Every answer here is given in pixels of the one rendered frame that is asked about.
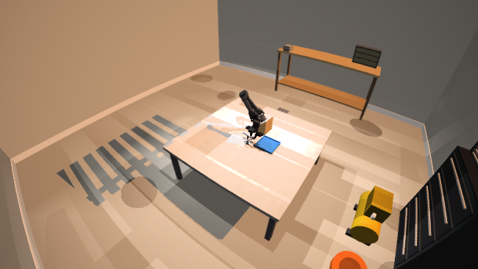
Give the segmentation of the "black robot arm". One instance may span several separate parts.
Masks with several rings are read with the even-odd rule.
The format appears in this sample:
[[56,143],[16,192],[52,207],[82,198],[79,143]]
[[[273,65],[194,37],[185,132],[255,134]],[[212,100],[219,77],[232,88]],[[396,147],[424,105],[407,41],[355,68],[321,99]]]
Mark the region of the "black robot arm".
[[[256,106],[256,104],[249,98],[249,94],[247,90],[243,90],[240,92],[239,97],[243,101],[243,103],[246,105],[247,110],[249,111],[249,117],[251,122],[253,122],[253,126],[251,126],[248,130],[248,132],[255,133],[256,128],[265,121],[267,118],[265,117],[265,112],[260,109],[259,107]],[[262,115],[261,115],[262,114]],[[260,116],[259,116],[260,115]]]

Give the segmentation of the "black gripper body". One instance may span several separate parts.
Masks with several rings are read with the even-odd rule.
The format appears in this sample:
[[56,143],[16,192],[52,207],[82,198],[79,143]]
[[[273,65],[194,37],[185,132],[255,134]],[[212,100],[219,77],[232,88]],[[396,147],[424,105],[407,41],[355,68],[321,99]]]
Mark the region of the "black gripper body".
[[[251,126],[246,126],[246,129],[249,129],[250,127],[251,127]],[[258,127],[256,128],[256,135],[259,136],[259,137],[262,137],[262,136],[264,135],[264,133],[258,132],[258,131],[259,131],[259,127],[260,127],[260,126],[258,126]]]

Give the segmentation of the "blue tray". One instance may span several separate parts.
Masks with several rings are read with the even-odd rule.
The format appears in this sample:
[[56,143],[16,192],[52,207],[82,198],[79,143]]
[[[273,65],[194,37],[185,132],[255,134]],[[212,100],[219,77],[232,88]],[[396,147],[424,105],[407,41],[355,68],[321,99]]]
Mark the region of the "blue tray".
[[273,154],[276,148],[280,145],[281,142],[264,135],[257,143],[254,144],[255,147]]

